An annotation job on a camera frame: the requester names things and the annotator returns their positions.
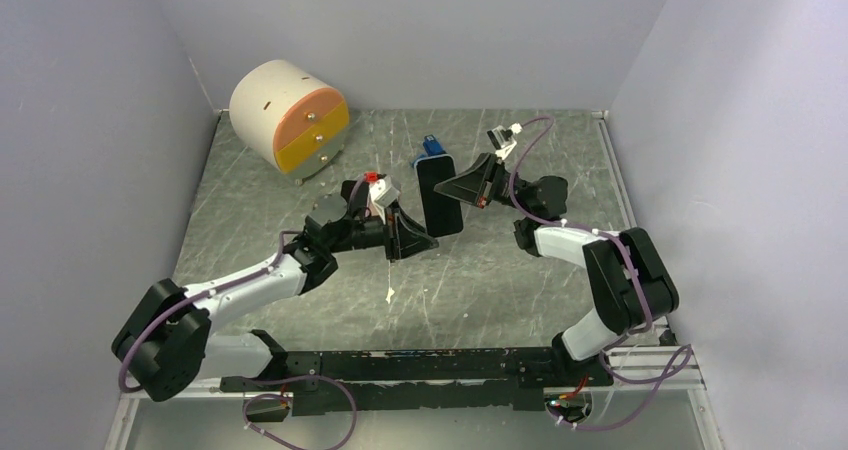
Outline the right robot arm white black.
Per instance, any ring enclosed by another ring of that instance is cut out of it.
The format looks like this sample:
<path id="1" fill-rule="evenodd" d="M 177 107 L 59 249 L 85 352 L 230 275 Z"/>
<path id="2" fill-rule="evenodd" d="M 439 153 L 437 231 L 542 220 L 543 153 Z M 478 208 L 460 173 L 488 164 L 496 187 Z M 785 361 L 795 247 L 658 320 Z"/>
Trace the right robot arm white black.
<path id="1" fill-rule="evenodd" d="M 513 207 L 523 216 L 513 231 L 521 250 L 586 271 L 593 306 L 552 340 L 550 372 L 561 384 L 575 384 L 587 373 L 588 360 L 679 306 L 677 289 L 644 229 L 604 231 L 566 219 L 569 185 L 563 177 L 526 181 L 495 154 L 482 153 L 468 170 L 435 183 L 434 191 L 478 208 L 493 202 Z"/>

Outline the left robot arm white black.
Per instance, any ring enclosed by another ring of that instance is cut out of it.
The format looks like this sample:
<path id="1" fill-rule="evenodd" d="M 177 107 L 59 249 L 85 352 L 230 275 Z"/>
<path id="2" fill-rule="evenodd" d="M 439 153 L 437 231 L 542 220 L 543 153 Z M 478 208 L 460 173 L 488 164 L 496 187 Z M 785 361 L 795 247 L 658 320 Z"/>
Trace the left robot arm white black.
<path id="1" fill-rule="evenodd" d="M 338 269 L 336 254 L 381 247 L 390 262 L 438 247 L 435 238 L 391 203 L 368 216 L 341 195 L 325 195 L 290 240 L 280 236 L 265 260 L 224 277 L 180 286 L 151 285 L 111 344 L 118 387 L 168 400 L 202 378 L 246 377 L 262 390 L 286 376 L 286 351 L 258 330 L 242 337 L 218 330 L 254 310 L 318 288 Z"/>

